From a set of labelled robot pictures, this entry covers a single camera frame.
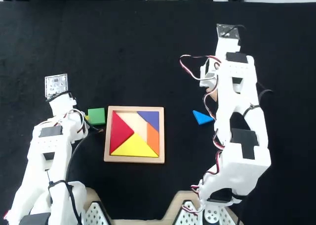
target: wooden puzzle frame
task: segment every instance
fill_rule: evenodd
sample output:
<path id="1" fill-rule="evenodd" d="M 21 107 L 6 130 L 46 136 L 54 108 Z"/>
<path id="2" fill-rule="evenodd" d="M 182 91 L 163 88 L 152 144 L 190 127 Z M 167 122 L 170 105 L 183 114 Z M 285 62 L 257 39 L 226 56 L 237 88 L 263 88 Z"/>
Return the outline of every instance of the wooden puzzle frame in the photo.
<path id="1" fill-rule="evenodd" d="M 159 112 L 159 157 L 133 157 L 133 156 L 114 156 L 110 155 L 110 139 L 112 128 L 112 115 L 113 111 L 158 111 Z M 163 107 L 142 107 L 142 106 L 109 106 L 105 150 L 105 162 L 134 162 L 134 163 L 164 163 L 164 108 Z"/>

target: yellow triangle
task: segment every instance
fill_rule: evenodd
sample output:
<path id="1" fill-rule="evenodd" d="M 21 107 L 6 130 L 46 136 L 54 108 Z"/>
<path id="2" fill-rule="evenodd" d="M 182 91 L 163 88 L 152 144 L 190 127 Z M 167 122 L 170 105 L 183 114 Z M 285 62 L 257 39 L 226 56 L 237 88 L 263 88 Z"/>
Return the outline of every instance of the yellow triangle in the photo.
<path id="1" fill-rule="evenodd" d="M 147 145 L 147 143 L 136 133 L 119 146 L 113 156 L 130 157 L 158 157 L 158 155 Z"/>

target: green square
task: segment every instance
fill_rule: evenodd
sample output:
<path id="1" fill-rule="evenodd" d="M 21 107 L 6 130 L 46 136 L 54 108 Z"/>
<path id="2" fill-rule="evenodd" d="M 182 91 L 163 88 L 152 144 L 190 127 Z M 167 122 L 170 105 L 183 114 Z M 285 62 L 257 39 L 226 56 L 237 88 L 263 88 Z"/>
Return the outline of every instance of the green square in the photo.
<path id="1" fill-rule="evenodd" d="M 104 108 L 88 109 L 89 122 L 92 125 L 105 124 Z"/>

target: black tablecloth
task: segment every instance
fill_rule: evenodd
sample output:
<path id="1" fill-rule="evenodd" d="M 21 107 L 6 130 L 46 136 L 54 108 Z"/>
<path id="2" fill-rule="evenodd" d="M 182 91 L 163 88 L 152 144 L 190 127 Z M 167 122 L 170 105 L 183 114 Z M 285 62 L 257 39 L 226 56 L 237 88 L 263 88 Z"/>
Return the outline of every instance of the black tablecloth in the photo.
<path id="1" fill-rule="evenodd" d="M 205 90 L 178 58 L 213 54 L 216 23 L 227 23 L 246 27 L 241 50 L 254 56 L 258 80 L 275 92 L 262 99 L 272 165 L 247 199 L 244 221 L 310 224 L 315 11 L 315 3 L 0 3 L 0 213 L 21 184 L 34 125 L 51 116 L 44 76 L 68 73 L 82 110 L 165 108 L 165 164 L 105 163 L 99 135 L 85 142 L 71 174 L 98 192 L 112 218 L 160 219 L 175 193 L 214 164 L 216 152 L 213 125 L 198 126 L 192 114 L 205 112 Z M 199 64 L 190 63 L 196 74 Z"/>

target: white robotic arm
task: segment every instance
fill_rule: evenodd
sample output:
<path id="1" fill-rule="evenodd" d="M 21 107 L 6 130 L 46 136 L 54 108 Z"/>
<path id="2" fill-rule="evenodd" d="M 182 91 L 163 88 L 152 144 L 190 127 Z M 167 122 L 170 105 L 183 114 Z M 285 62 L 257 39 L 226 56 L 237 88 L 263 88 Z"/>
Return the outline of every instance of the white robotic arm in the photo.
<path id="1" fill-rule="evenodd" d="M 88 128 L 84 113 L 74 109 L 76 100 L 67 92 L 67 75 L 47 77 L 45 83 L 54 117 L 34 127 L 23 181 L 5 216 L 10 225 L 21 225 L 23 217 L 35 214 L 39 215 L 39 220 L 48 220 L 49 225 L 78 224 L 67 184 L 52 185 L 65 181 L 71 144 L 85 138 Z M 72 186 L 76 211 L 84 220 L 85 186 L 79 181 L 69 185 Z"/>
<path id="2" fill-rule="evenodd" d="M 216 57 L 207 56 L 208 60 L 200 68 L 200 78 L 195 78 L 200 80 L 201 87 L 212 89 L 211 96 L 218 101 L 216 116 L 210 115 L 216 119 L 214 131 L 222 150 L 216 156 L 217 163 L 198 185 L 192 186 L 199 196 L 199 212 L 211 206 L 239 203 L 271 164 L 265 118 L 256 90 L 254 59 L 239 52 L 237 26 L 219 24 L 217 33 Z M 212 68 L 211 61 L 218 67 Z M 244 117 L 249 130 L 231 128 L 234 112 Z"/>

